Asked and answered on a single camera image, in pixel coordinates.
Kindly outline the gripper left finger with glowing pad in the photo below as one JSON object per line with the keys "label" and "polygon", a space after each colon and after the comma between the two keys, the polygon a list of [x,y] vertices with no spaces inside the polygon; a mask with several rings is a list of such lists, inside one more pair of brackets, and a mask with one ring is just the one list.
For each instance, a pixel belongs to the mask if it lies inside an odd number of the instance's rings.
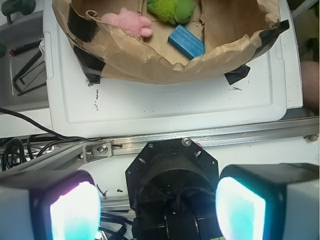
{"label": "gripper left finger with glowing pad", "polygon": [[85,170],[0,174],[2,240],[94,240],[100,217],[100,194]]}

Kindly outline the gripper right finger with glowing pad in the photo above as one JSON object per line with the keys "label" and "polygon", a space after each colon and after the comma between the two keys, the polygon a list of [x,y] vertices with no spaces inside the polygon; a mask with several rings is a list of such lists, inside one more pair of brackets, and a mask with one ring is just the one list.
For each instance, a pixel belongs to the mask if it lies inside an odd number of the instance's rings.
{"label": "gripper right finger with glowing pad", "polygon": [[320,167],[230,164],[220,174],[215,207],[227,240],[318,240]]}

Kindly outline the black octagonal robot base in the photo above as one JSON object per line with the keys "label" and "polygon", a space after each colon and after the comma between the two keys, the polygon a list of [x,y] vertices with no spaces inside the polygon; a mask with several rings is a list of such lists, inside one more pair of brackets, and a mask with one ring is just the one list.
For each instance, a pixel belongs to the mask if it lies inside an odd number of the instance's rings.
{"label": "black octagonal robot base", "polygon": [[216,207],[218,161],[196,155],[138,154],[125,171],[135,240],[216,240],[222,237]]}

